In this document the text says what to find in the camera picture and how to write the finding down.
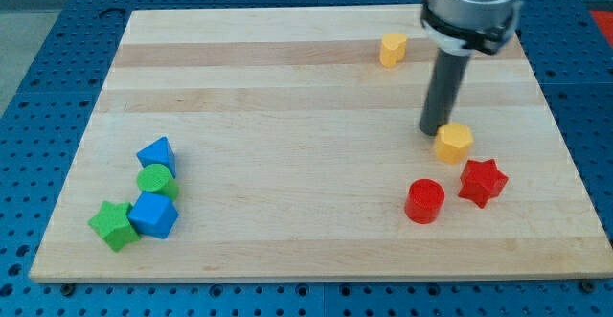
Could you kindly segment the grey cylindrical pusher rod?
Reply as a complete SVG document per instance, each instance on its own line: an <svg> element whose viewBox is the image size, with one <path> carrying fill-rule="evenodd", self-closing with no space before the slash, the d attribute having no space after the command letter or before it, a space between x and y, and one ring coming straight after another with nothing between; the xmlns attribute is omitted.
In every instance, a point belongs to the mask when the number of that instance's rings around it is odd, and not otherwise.
<svg viewBox="0 0 613 317"><path fill-rule="evenodd" d="M423 109L420 130L435 136L450 119L470 56L456 56L440 49L435 59Z"/></svg>

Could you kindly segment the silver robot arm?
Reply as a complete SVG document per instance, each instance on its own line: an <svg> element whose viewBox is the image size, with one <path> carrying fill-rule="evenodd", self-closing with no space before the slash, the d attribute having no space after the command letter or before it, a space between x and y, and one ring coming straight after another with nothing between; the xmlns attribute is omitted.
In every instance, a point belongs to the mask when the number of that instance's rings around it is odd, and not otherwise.
<svg viewBox="0 0 613 317"><path fill-rule="evenodd" d="M438 46L420 116L430 136L448 123L473 52L497 54L512 38L521 0L421 0L420 23Z"/></svg>

